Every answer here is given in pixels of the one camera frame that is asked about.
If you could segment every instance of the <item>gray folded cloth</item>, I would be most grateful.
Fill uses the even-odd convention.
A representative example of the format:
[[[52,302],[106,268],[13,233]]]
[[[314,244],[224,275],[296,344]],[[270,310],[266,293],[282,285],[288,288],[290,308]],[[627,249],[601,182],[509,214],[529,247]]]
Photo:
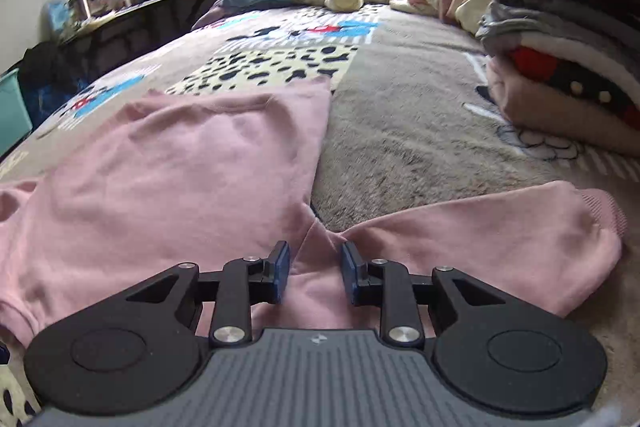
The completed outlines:
[[[491,1],[476,33],[476,38],[482,42],[488,53],[491,53],[491,46],[487,45],[488,39],[521,32],[539,32],[553,37],[582,42],[591,48],[600,50],[603,54],[624,66],[633,76],[640,78],[640,48],[638,47],[640,42],[631,48],[599,30],[592,31],[575,22],[571,22],[564,14],[559,16],[529,7],[514,7],[501,1]]]
[[[623,46],[640,52],[640,31],[604,12],[572,0],[496,0],[505,6],[529,8],[562,17],[588,30],[606,35]]]

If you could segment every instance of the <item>teal storage bin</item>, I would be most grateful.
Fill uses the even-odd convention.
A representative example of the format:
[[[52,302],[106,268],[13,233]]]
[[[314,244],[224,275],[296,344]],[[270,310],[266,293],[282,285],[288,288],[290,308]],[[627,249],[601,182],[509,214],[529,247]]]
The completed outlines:
[[[18,85],[18,70],[10,71],[0,78],[0,157],[32,128]]]

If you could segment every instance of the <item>black table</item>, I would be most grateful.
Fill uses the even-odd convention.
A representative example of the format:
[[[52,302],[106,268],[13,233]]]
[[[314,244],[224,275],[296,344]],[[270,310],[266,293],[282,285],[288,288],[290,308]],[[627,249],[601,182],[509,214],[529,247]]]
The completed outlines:
[[[90,82],[127,62],[132,61],[148,52],[151,52],[164,44],[159,28],[159,9],[168,6],[170,19],[174,32],[169,40],[187,33],[195,24],[198,10],[204,0],[193,0],[190,12],[184,20],[178,16],[178,3],[182,0],[149,0],[129,8],[117,11],[105,16],[104,22],[100,19],[94,23],[94,27],[87,27],[75,35],[60,43],[60,50],[72,65],[75,65]],[[148,35],[148,46],[141,50],[134,50],[132,34],[144,30]],[[98,54],[107,45],[122,42],[126,51],[124,60],[117,60],[102,70],[98,65]]]

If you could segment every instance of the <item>pink sweatshirt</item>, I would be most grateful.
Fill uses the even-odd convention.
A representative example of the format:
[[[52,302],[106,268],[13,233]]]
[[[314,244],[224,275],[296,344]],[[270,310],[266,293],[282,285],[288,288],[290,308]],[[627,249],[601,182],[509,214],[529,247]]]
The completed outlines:
[[[624,219],[606,192],[564,182],[379,217],[327,231],[308,202],[330,103],[326,79],[127,104],[38,182],[0,187],[0,324],[23,344],[47,325],[183,261],[222,269],[294,253],[284,303],[255,326],[351,328],[337,247],[429,274],[467,271],[565,314],[620,257]],[[201,320],[206,331],[208,312]]]

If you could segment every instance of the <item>black circular base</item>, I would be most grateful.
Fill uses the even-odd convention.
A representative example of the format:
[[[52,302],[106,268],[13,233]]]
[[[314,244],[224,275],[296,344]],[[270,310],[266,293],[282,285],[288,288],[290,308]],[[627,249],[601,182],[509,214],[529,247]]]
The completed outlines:
[[[193,333],[154,306],[88,308],[46,328],[24,358],[38,398],[96,416],[146,409],[175,393],[194,375],[200,352]]]
[[[531,307],[479,307],[435,342],[433,363],[459,393],[514,415],[553,416],[583,407],[607,370],[586,331]]]

